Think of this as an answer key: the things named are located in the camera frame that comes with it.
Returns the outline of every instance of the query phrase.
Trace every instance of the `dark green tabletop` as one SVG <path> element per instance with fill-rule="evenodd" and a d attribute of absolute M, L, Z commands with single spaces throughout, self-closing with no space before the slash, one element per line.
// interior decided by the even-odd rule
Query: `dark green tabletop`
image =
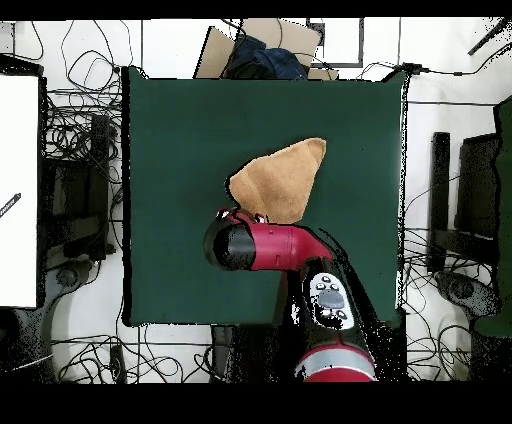
<path fill-rule="evenodd" d="M 379 317 L 395 318 L 403 74 L 378 83 L 151 80 L 131 68 L 129 80 L 132 325 L 275 321 L 279 273 L 216 269 L 203 235 L 233 206 L 229 174 L 308 137 L 327 140 L 327 153 L 300 224 L 332 234 Z"/>
<path fill-rule="evenodd" d="M 502 307 L 498 315 L 480 318 L 475 329 L 489 337 L 512 337 L 512 97 L 494 108 L 494 117 L 502 142 L 496 158 L 499 177 L 497 286 Z"/>

